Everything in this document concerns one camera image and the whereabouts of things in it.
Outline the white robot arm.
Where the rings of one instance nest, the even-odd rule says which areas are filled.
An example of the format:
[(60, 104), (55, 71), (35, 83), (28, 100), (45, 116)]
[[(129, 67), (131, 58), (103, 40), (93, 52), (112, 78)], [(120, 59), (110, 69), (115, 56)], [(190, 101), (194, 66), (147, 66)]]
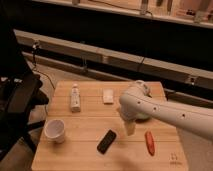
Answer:
[(129, 135), (134, 133), (132, 123), (147, 115), (213, 141), (213, 109), (154, 99), (142, 80), (130, 84), (119, 103)]

